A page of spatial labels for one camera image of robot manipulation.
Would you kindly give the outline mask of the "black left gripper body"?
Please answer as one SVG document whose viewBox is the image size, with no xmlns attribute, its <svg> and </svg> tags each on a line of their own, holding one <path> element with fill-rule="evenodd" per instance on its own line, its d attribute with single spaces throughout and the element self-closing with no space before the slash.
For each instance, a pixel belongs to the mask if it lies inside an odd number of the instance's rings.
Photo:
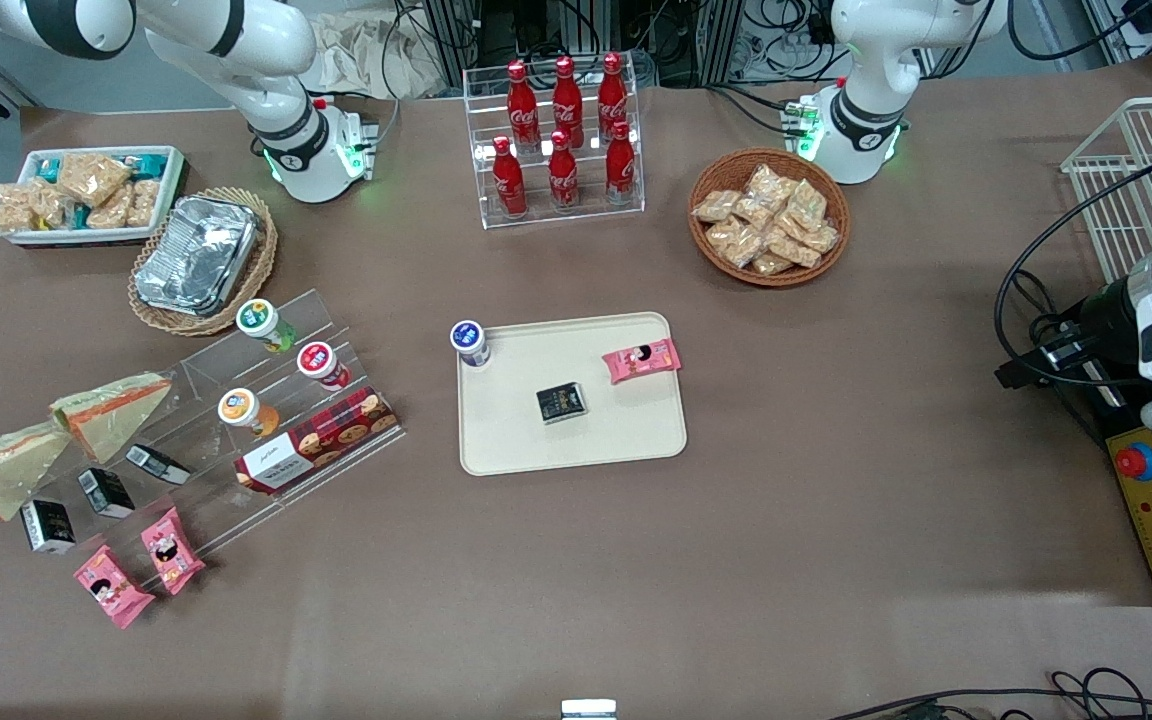
<svg viewBox="0 0 1152 720">
<path fill-rule="evenodd" d="M 1128 278 L 1102 286 L 1079 305 L 1079 332 L 1092 355 L 1119 365 L 1137 365 L 1139 340 L 1137 311 Z"/>
</svg>

